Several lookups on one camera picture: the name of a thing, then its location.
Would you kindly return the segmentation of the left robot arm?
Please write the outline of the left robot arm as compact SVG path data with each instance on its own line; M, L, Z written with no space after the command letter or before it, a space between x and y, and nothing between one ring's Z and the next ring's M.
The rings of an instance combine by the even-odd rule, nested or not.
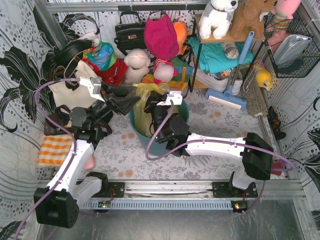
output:
M33 198L36 220L39 224L71 228L75 225L80 207L93 195L109 191L104 173L90 172L77 184L80 173L91 168L91 158L103 138L112 133L109 121L114 113L126 115L140 100L134 86L112 86L107 83L80 84L76 90L63 82L51 86L56 107L64 111L61 120L48 118L71 138L65 160L46 187L36 189Z

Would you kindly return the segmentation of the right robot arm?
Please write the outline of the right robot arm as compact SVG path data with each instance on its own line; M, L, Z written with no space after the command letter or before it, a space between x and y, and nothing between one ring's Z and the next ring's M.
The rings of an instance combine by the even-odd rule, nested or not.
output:
M179 113L168 109L183 103L180 91L160 94L152 91L143 111L151 115L154 134L152 141L166 144L175 156L214 156L240 161L242 166L233 171L228 182L212 185L216 198L255 198L254 181L267 181L271 177L273 148L260 136L249 132L246 137L218 138L191 133L190 127Z

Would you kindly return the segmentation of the teal trash bin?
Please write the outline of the teal trash bin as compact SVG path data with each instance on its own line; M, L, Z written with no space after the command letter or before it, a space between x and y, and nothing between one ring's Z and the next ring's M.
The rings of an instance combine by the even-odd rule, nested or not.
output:
M184 121L186 123L188 123L188 121L189 121L189 107L188 107L188 105L187 105L185 100L182 101L181 105L175 105L173 112L174 113L178 112L181 115L181 117L184 119ZM147 136L144 136L143 134L140 134L137 131L136 124L135 124L134 109L132 109L129 112L128 118L129 118L129 122L130 122L130 125L131 125L132 129L134 130L134 132L138 136L140 144L146 150L151 139L149 137L147 137ZM164 143L160 144L160 143L157 143L157 142L154 141L150 146L148 154L149 155L153 155L153 156L157 156L157 157L162 156L162 155L164 155L164 154L169 152L166 149L166 146L167 146L167 142L164 142Z

